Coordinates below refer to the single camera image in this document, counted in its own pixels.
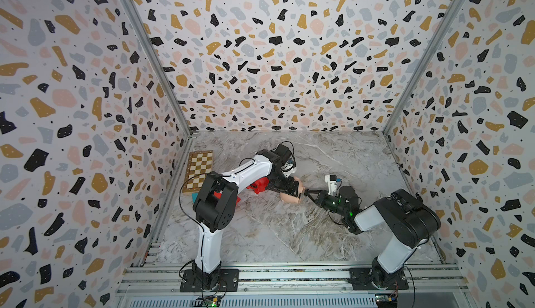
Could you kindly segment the pink piggy bank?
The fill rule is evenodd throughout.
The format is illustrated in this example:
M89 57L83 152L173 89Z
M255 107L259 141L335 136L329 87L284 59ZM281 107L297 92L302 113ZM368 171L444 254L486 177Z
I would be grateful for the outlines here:
M281 192L279 195L284 203L299 204L304 191L305 187L303 182L299 178L294 177L294 182L291 187L288 188L287 191Z

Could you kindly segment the red piggy bank back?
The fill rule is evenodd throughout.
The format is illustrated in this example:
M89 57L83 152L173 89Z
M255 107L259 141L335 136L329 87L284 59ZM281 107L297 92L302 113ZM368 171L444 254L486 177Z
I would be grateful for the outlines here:
M268 190L270 180L268 177L260 178L247 187L248 190L252 190L255 194L260 194Z

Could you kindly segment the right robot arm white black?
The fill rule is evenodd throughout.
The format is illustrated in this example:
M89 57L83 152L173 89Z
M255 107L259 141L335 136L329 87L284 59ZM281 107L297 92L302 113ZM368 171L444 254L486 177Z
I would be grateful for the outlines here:
M360 198L351 186L343 186L333 195L327 190L311 189L306 189L304 194L319 208L339 215L339 224L352 234L362 234L381 224L386 224L392 232L386 248L372 261L369 273L351 282L359 286L401 288L405 263L441 227L437 214L404 189L365 209L360 208Z

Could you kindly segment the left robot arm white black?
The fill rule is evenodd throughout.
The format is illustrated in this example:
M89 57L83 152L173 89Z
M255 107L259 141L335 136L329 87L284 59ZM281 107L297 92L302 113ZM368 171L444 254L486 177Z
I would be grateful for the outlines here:
M278 193L285 203L299 203L305 189L293 176L296 168L294 148L282 142L244 159L235 169L205 175L193 202L194 216L189 216L199 226L198 252L192 270L186 273L196 286L209 290L222 279L222 238L235 215L238 195L248 188L257 193L268 190Z

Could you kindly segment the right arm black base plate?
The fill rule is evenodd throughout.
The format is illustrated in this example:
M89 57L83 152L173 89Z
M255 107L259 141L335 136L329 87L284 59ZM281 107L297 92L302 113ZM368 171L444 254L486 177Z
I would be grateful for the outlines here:
M354 291L394 291L408 290L409 284L403 269L395 273L386 273L381 268L351 268L348 282Z

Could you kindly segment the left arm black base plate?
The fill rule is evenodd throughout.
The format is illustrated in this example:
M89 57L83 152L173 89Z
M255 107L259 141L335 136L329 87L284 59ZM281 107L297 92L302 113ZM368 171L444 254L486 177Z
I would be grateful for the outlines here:
M236 292L239 280L238 269L220 269L209 276L200 272L186 270L180 286L181 293L200 293L201 290L209 292Z

